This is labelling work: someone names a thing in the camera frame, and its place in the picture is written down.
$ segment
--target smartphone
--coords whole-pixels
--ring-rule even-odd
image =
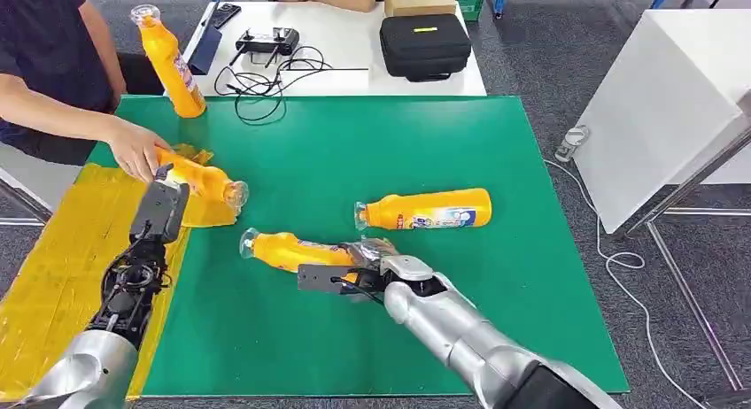
[[[218,30],[227,24],[227,21],[232,19],[232,17],[240,13],[241,10],[242,8],[236,4],[223,4],[219,9],[214,11],[211,19],[209,19],[209,24]]]

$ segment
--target bottle label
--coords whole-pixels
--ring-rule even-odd
[[[196,87],[196,81],[193,80],[193,74],[190,73],[190,68],[188,67],[188,64],[185,63],[185,60],[182,59],[180,52],[177,52],[177,56],[174,57],[174,68],[182,78],[185,87],[188,88],[189,92],[192,92],[193,88]]]
[[[322,243],[311,243],[310,241],[303,241],[302,239],[298,240],[298,244],[302,245],[303,247],[318,248],[320,250],[328,250],[328,251],[342,250],[342,247],[339,247],[338,245],[325,245]]]
[[[474,208],[452,207],[433,210],[430,214],[416,214],[409,223],[410,229],[465,228],[475,224]]]

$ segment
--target black cable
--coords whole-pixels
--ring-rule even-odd
[[[135,241],[133,241],[132,243],[130,243],[130,245],[123,252],[121,252],[112,261],[112,263],[110,263],[110,265],[107,267],[107,270],[105,271],[105,274],[102,275],[102,281],[99,283],[99,293],[101,294],[101,301],[102,301],[102,303],[105,301],[105,298],[107,297],[105,295],[105,281],[107,280],[107,276],[110,273],[110,268],[116,267],[117,264],[120,263],[120,261],[122,260],[123,257],[125,257],[126,254],[128,254],[129,252],[131,252],[139,243],[141,243],[141,241],[143,241],[143,239],[146,237],[146,234],[148,234],[150,230],[151,230],[151,222],[150,221],[146,221],[146,223],[143,225],[143,230],[141,231],[140,236],[138,236],[138,238]]]
[[[303,49],[314,50],[321,58],[320,59],[295,58],[299,54],[299,52]],[[304,65],[308,66],[310,70],[293,69],[292,66],[294,66],[296,63],[303,63]],[[310,73],[303,74],[299,76],[297,79],[287,83],[286,85],[282,85],[282,71],[310,71]],[[315,47],[299,46],[290,54],[289,58],[285,59],[279,64],[279,66],[276,68],[276,72],[272,79],[269,79],[268,77],[260,73],[236,73],[235,70],[232,69],[232,65],[230,64],[228,66],[225,66],[219,71],[219,74],[217,74],[216,79],[214,80],[213,89],[216,92],[216,94],[220,96],[235,95],[236,96],[235,103],[234,103],[235,115],[243,122],[253,124],[253,123],[258,123],[259,121],[263,121],[263,120],[270,118],[279,110],[279,107],[282,104],[283,104],[284,109],[283,109],[280,119],[283,118],[287,113],[287,104],[286,104],[286,100],[284,99],[284,90],[288,89],[290,86],[304,79],[305,77],[310,77],[311,75],[322,73],[324,71],[336,71],[336,68],[331,66],[331,64],[327,63],[325,58],[323,57],[323,53],[321,53],[321,51],[316,49]],[[227,92],[227,91],[222,92],[219,90],[219,78],[225,72],[229,72],[230,74],[232,74],[232,77],[235,79],[235,81],[239,85],[239,86],[236,86],[234,84],[227,84],[226,87],[227,89],[232,90],[231,92]],[[274,104],[274,107],[272,107],[268,112],[264,113],[263,115],[260,115],[259,117],[246,117],[240,113],[240,102],[244,101],[242,99],[242,96],[259,96],[260,99],[253,101],[252,104],[256,104],[259,101],[268,97],[278,96],[278,98],[276,98],[276,103]]]
[[[375,301],[379,305],[383,305],[383,300],[382,299],[380,299],[380,298],[374,296],[373,294],[365,291],[364,289],[360,288],[359,285],[356,285],[356,284],[354,284],[352,282],[347,281],[346,279],[342,279],[342,278],[339,278],[339,277],[336,277],[336,276],[332,276],[331,277],[331,281],[334,282],[334,283],[343,283],[344,285],[346,285],[347,287],[350,287],[350,288],[354,289],[358,293],[360,293],[362,295],[365,295],[365,296],[368,296],[368,298],[370,298],[371,300]]]

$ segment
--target clear bottle cap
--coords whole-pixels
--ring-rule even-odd
[[[139,4],[130,10],[130,19],[139,27],[151,27],[160,17],[159,8],[153,4]]]
[[[369,226],[367,205],[363,203],[354,203],[354,226],[357,230],[362,230]]]
[[[248,184],[244,181],[233,181],[224,188],[224,202],[240,213],[245,203],[248,202]]]
[[[260,232],[255,228],[249,228],[240,236],[240,257],[250,259],[253,257],[253,245]]]

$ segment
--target robotic arm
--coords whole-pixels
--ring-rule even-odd
[[[168,277],[165,244],[177,238],[190,188],[162,167],[130,229],[130,245],[107,267],[102,305],[60,360],[15,408],[120,409],[133,377],[151,301]]]
[[[419,259],[399,255],[379,239],[345,247],[357,267],[301,266],[299,288],[367,292],[454,371],[484,408],[621,409],[573,367],[545,359],[501,334],[448,278]],[[351,273],[360,274],[357,282],[341,279]],[[376,297],[380,293],[383,300]]]

